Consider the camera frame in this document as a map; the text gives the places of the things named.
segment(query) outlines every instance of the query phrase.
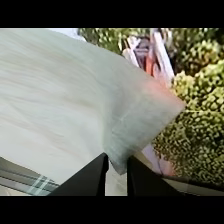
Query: white cloth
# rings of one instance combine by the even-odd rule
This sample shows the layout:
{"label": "white cloth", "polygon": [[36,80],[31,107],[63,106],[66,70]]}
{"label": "white cloth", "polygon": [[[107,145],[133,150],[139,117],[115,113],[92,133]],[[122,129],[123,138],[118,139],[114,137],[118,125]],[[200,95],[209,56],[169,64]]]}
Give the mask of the white cloth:
{"label": "white cloth", "polygon": [[[92,44],[36,28],[0,29],[0,39],[0,156],[59,184],[103,151],[125,172],[184,107]],[[108,194],[123,194],[125,179],[110,172]]]}

